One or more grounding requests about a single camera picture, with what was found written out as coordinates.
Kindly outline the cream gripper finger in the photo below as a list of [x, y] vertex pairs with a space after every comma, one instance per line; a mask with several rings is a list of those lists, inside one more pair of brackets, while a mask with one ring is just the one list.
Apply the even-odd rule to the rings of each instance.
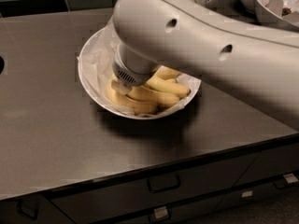
[[111, 81], [111, 88], [114, 91], [117, 91], [118, 93], [120, 93], [121, 95], [126, 95], [132, 90], [132, 87], [127, 86], [123, 82], [118, 81], [118, 80]]

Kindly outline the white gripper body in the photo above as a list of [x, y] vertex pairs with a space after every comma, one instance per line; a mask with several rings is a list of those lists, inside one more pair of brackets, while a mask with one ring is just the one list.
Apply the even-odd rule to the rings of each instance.
[[151, 62], [131, 51], [122, 42], [117, 46], [112, 71], [127, 86], [141, 86], [159, 69], [157, 63]]

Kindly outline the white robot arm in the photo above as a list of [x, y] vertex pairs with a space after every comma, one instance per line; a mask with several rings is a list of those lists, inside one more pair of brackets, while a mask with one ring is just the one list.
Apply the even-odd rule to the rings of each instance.
[[299, 129], [299, 35], [210, 7], [207, 0], [118, 0], [115, 76], [139, 86], [167, 66]]

